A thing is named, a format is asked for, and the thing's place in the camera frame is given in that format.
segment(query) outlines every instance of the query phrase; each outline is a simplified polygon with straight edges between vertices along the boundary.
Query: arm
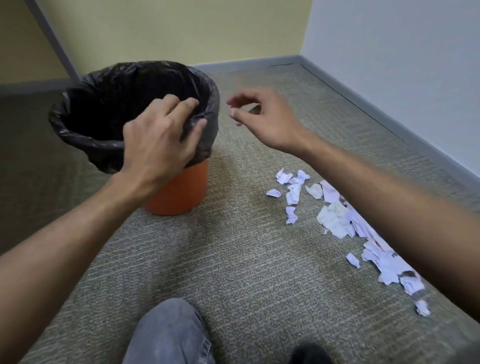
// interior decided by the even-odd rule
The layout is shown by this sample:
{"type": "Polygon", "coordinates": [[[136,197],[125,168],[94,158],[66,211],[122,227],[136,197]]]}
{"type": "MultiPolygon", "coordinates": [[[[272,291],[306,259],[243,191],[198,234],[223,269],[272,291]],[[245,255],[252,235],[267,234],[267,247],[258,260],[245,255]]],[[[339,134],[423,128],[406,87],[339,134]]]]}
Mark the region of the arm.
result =
{"type": "Polygon", "coordinates": [[[230,115],[264,144],[310,164],[412,267],[480,322],[480,218],[379,170],[306,130],[271,89],[227,101],[230,115]],[[240,108],[261,104],[260,115],[240,108]]]}
{"type": "Polygon", "coordinates": [[[60,310],[109,237],[192,158],[205,121],[184,142],[198,105],[154,100],[123,128],[125,162],[97,194],[0,257],[0,362],[16,363],[60,310]]]}

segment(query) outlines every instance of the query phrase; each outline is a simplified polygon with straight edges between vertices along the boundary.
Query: carpet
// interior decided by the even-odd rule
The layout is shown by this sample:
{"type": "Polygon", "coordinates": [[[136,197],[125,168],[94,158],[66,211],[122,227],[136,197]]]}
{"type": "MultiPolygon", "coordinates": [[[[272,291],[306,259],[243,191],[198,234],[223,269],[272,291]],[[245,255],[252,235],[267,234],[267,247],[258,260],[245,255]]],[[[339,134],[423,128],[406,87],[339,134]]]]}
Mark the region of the carpet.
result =
{"type": "MultiPolygon", "coordinates": [[[[480,210],[477,195],[299,65],[210,76],[223,101],[241,86],[273,85],[326,140],[480,210]]],[[[0,99],[2,252],[108,178],[52,131],[56,98],[0,99]]],[[[279,187],[276,172],[320,176],[237,127],[224,104],[219,124],[205,200],[177,217],[136,211],[22,363],[121,363],[137,322],[169,297],[199,310],[218,363],[286,363],[305,340],[321,342],[338,363],[455,363],[478,354],[479,325],[432,286],[422,295],[432,316],[420,317],[399,285],[376,281],[371,264],[350,266],[345,255],[359,256],[363,239],[324,235],[315,219],[323,201],[302,192],[298,222],[285,225],[284,199],[265,196],[279,187]]]]}

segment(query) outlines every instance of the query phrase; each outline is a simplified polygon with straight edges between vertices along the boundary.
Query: left hand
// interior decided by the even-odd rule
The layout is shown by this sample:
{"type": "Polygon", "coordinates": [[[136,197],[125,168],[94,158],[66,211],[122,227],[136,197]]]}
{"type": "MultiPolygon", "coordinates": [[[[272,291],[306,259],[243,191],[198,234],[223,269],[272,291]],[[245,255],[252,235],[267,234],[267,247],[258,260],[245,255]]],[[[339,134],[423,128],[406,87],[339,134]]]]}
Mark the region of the left hand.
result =
{"type": "Polygon", "coordinates": [[[198,121],[183,142],[183,124],[198,106],[198,100],[180,101],[174,95],[155,99],[136,119],[123,127],[125,157],[119,172],[144,196],[155,193],[181,173],[193,158],[207,121],[198,121]]]}

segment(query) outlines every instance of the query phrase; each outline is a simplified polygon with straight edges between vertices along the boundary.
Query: orange trash can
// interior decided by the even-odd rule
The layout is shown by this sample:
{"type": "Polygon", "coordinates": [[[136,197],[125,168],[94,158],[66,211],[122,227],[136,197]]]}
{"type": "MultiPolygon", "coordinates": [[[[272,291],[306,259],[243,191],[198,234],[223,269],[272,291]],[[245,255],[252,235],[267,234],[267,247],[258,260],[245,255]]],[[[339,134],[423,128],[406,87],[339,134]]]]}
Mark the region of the orange trash can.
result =
{"type": "Polygon", "coordinates": [[[183,214],[205,197],[208,180],[208,159],[183,172],[162,186],[144,205],[148,212],[160,216],[183,214]]]}

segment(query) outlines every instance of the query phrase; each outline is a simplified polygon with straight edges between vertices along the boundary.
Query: yellow wall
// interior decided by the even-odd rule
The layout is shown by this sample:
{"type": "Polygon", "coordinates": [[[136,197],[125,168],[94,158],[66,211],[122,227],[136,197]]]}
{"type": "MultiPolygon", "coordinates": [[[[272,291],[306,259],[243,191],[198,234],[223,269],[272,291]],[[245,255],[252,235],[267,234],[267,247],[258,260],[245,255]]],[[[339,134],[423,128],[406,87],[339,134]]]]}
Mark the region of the yellow wall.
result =
{"type": "Polygon", "coordinates": [[[81,73],[299,54],[312,0],[38,0],[81,73]]]}
{"type": "Polygon", "coordinates": [[[68,77],[22,0],[0,1],[0,84],[68,77]]]}

